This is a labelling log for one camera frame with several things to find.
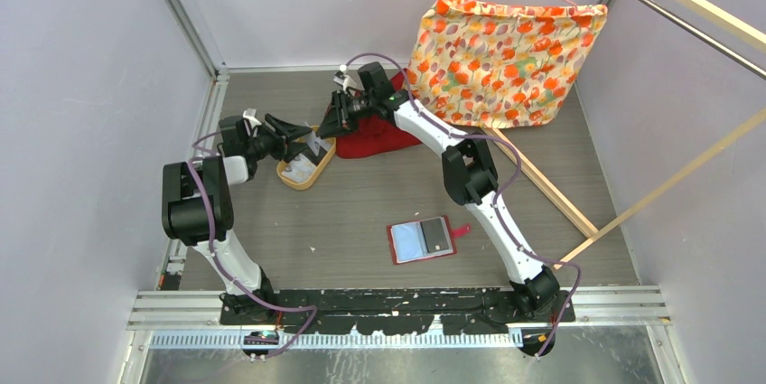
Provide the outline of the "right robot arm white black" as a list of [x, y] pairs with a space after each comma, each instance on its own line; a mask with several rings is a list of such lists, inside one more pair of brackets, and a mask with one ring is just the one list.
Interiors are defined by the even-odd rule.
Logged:
[[356, 85], [346, 66], [334, 73], [338, 85], [318, 129], [321, 138], [356, 132], [366, 117], [380, 117], [439, 155], [449, 197], [480, 223], [500, 254], [518, 314], [538, 321], [547, 314], [560, 285], [548, 263], [529, 246], [502, 198], [498, 173], [482, 133], [469, 134], [447, 124], [409, 93], [395, 89], [378, 62], [358, 70]]

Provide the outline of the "red leather card holder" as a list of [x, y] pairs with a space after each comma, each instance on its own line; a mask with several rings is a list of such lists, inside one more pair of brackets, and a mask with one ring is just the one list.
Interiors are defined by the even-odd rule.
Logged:
[[403, 265], [434, 258], [449, 257], [457, 253], [456, 240], [472, 231], [470, 223], [453, 228], [447, 216], [447, 228], [451, 237], [453, 249], [448, 252], [429, 255], [426, 253], [423, 235], [420, 228], [422, 220], [411, 220], [387, 226], [389, 251], [394, 265]]

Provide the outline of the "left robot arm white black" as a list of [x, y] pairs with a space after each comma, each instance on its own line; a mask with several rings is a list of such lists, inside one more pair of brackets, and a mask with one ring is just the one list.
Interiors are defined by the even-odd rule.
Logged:
[[166, 235], [202, 254], [225, 286], [225, 305], [243, 301], [242, 312], [256, 324], [269, 323], [280, 307], [265, 271], [248, 256], [233, 229], [230, 188], [252, 180], [267, 157], [294, 160], [307, 150], [304, 138], [312, 131], [270, 114], [259, 121], [249, 109], [219, 121], [219, 150], [163, 167], [161, 220]]

